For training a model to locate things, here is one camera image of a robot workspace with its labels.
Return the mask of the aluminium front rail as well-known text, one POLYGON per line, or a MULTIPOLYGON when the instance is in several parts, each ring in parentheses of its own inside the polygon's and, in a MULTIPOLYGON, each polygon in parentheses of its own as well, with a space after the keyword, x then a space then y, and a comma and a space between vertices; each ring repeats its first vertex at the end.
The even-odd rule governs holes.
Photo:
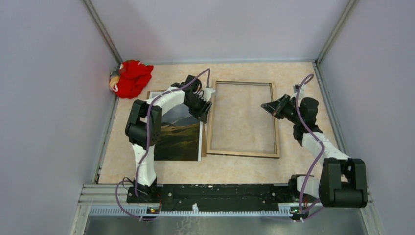
POLYGON ((84 185, 73 235, 383 235, 372 200, 362 209, 301 212, 286 184, 161 184, 134 195, 131 183, 84 185))

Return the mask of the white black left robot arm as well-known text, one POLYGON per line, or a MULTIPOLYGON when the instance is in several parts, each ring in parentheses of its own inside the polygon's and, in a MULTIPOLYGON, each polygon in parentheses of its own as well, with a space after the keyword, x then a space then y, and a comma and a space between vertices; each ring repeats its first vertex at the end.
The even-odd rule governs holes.
POLYGON ((129 193, 152 202, 157 196, 155 161, 199 161, 203 124, 207 122, 215 89, 199 77, 173 83, 147 100, 134 101, 125 134, 135 156, 136 172, 129 193))

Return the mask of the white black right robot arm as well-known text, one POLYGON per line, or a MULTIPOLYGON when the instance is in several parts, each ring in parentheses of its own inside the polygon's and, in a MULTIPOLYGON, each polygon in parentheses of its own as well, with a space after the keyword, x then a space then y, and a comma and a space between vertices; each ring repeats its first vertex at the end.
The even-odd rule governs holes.
POLYGON ((293 123, 294 139, 321 161, 320 178, 310 173, 293 175, 287 184, 214 184, 202 190, 209 212, 277 211, 281 203, 295 202, 295 214, 305 214, 306 200, 326 208, 363 208, 367 205, 365 162, 338 150, 317 125, 319 102, 284 95, 261 107, 273 117, 293 123))

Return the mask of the red crumpled cloth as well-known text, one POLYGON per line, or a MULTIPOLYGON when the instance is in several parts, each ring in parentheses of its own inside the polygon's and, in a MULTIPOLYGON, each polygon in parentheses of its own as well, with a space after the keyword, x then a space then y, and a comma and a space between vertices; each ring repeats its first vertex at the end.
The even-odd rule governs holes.
POLYGON ((109 89, 119 98, 136 98, 152 78, 153 69, 140 60, 124 61, 111 72, 109 89))

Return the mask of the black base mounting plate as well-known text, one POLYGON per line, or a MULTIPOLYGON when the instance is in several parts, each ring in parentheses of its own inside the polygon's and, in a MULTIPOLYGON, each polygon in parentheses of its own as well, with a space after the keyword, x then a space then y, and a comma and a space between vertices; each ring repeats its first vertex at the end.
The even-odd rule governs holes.
POLYGON ((174 199, 259 199, 297 202, 300 192, 290 184, 157 184, 147 193, 129 187, 128 203, 170 203, 174 199))

